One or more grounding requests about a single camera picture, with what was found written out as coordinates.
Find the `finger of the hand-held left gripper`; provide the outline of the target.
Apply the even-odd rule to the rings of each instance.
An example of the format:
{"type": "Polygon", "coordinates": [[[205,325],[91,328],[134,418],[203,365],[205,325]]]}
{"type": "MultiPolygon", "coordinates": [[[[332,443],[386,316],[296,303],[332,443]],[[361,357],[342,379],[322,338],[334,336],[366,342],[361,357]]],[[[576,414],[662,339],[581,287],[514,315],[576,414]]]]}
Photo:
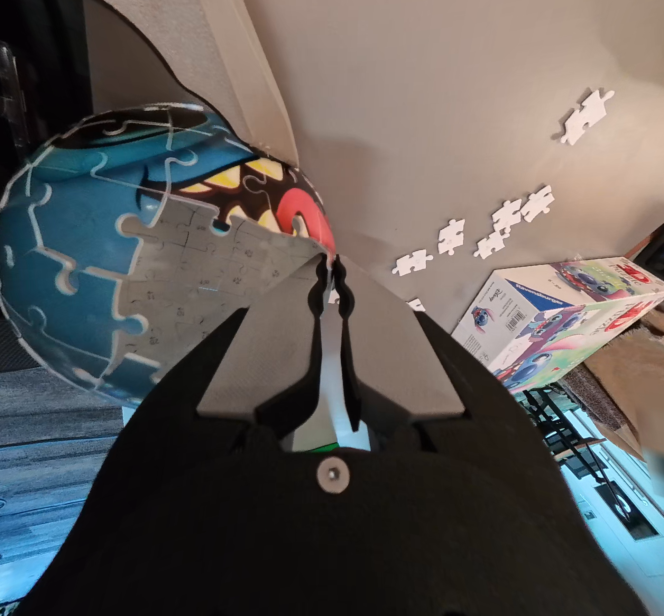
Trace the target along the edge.
{"type": "Polygon", "coordinates": [[[299,166],[286,105],[244,0],[101,0],[154,47],[175,79],[242,141],[299,166]]]}

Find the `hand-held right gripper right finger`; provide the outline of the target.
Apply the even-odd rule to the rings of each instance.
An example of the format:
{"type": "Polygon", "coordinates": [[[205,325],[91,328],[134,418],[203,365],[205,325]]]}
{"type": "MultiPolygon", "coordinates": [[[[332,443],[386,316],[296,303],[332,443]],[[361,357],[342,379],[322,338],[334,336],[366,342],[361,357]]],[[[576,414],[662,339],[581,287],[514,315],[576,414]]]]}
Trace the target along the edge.
{"type": "Polygon", "coordinates": [[[344,404],[354,431],[460,417],[463,405],[415,311],[347,257],[336,256],[344,404]]]}

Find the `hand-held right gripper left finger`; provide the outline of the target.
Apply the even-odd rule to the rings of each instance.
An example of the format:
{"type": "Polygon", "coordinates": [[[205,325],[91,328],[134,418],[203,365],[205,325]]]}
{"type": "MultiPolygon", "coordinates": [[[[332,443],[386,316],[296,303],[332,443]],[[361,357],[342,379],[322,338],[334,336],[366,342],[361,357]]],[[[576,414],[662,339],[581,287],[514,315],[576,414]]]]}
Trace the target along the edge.
{"type": "Polygon", "coordinates": [[[328,276],[328,256],[316,255],[248,308],[198,404],[200,416],[261,425],[279,440],[312,416],[328,276]]]}

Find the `white puzzle pieces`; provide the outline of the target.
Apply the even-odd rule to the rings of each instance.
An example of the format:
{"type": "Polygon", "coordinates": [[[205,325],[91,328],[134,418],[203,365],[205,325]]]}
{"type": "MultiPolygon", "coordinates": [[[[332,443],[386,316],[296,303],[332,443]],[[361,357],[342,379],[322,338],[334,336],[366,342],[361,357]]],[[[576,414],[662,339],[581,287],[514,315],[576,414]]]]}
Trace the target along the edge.
{"type": "MultiPolygon", "coordinates": [[[[573,146],[585,134],[586,130],[600,122],[606,115],[606,103],[615,96],[614,90],[592,91],[563,123],[560,143],[573,146]]],[[[541,214],[547,214],[554,202],[552,187],[545,185],[535,192],[531,192],[526,200],[521,198],[505,200],[491,216],[492,232],[485,238],[478,240],[474,257],[482,260],[494,255],[505,247],[505,241],[510,237],[512,227],[520,222],[531,223],[541,214]]],[[[437,252],[439,255],[452,256],[455,250],[464,243],[465,220],[451,219],[441,228],[437,237],[437,252]]],[[[410,254],[396,259],[392,274],[403,277],[415,272],[425,270],[434,255],[429,254],[425,248],[414,250],[410,254]]]]}

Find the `blue puzzle ball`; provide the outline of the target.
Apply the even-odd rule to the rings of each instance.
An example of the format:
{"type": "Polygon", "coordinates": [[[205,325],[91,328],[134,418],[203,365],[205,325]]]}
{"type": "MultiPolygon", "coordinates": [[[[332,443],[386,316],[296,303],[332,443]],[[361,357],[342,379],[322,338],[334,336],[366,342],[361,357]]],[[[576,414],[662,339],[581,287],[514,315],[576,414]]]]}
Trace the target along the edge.
{"type": "Polygon", "coordinates": [[[136,408],[211,331],[335,240],[311,181],[219,114],[153,103],[40,147],[1,199],[1,308],[71,385],[136,408]]]}

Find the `cartoon printed puzzle box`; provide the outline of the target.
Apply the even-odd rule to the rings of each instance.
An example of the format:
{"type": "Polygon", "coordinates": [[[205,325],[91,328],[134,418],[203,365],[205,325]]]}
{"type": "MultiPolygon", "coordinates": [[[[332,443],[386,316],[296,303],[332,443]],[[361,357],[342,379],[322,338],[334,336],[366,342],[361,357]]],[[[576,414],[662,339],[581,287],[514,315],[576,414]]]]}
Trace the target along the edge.
{"type": "Polygon", "coordinates": [[[511,393],[548,386],[663,302],[625,257],[492,272],[452,337],[511,393]]]}

